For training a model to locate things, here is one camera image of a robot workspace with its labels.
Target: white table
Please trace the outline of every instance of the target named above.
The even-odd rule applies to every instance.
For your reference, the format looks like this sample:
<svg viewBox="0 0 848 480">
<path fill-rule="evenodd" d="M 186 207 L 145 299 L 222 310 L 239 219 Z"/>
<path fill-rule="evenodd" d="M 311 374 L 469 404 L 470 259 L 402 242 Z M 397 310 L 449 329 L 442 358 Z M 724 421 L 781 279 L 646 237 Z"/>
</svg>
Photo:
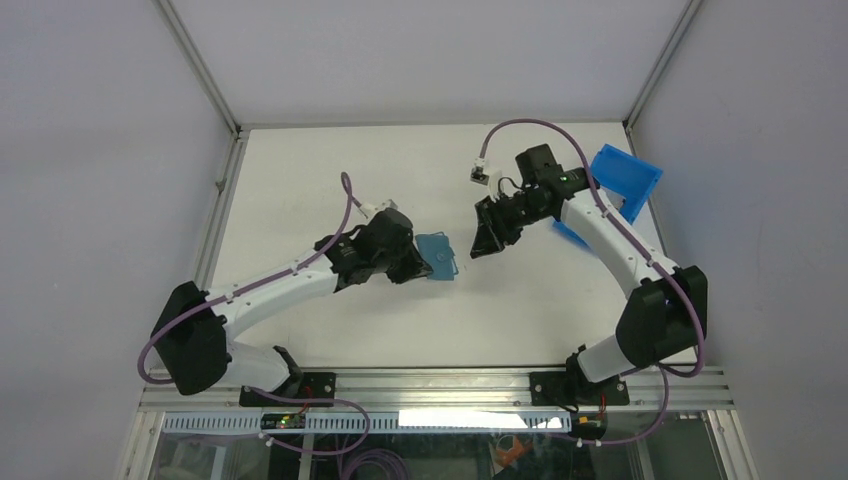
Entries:
<svg viewBox="0 0 848 480">
<path fill-rule="evenodd" d="M 589 159 L 609 143 L 629 151 L 620 124 L 564 124 Z M 302 366 L 521 366 L 563 363 L 581 344 L 610 335 L 625 299 L 612 275 L 550 222 L 526 228 L 500 254 L 471 261 L 474 203 L 485 188 L 468 180 L 491 125 L 255 130 L 226 225 L 214 284 L 289 263 L 335 231 L 344 208 L 339 173 L 362 201 L 393 199 L 415 233 L 444 231 L 456 252 L 453 282 L 366 285 L 298 305 L 240 340 L 287 347 Z M 566 168 L 579 165 L 565 139 L 514 125 L 487 157 L 518 179 L 514 157 L 548 143 Z M 349 228 L 361 223 L 358 213 Z M 637 230 L 658 245 L 645 208 Z M 691 361 L 691 351 L 675 360 Z"/>
</svg>

